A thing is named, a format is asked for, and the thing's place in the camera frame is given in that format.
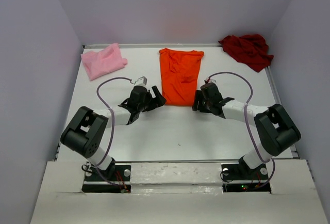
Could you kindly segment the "orange t shirt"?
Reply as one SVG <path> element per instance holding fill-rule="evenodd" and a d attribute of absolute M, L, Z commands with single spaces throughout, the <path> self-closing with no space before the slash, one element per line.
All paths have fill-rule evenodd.
<path fill-rule="evenodd" d="M 192 106 L 203 51 L 159 50 L 162 96 L 171 106 Z"/>

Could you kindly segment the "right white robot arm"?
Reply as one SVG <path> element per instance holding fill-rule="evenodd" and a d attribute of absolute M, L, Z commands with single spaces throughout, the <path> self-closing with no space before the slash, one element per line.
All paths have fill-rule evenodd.
<path fill-rule="evenodd" d="M 254 148 L 239 159 L 234 169 L 244 179 L 301 139 L 299 129 L 282 105 L 255 106 L 231 97 L 223 98 L 215 83 L 206 83 L 195 92 L 192 110 L 244 122 L 251 138 L 251 126 L 256 127 L 260 144 L 253 142 Z"/>

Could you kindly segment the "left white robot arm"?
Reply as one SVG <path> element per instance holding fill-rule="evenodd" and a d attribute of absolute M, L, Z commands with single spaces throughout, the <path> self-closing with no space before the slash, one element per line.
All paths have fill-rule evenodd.
<path fill-rule="evenodd" d="M 102 180 L 109 180 L 115 171 L 115 159 L 109 155 L 117 125 L 130 125 L 141 113 L 162 107 L 166 99 L 156 86 L 152 92 L 144 84 L 135 85 L 130 95 L 112 109 L 95 111 L 82 106 L 64 129 L 60 142 L 84 157 Z"/>

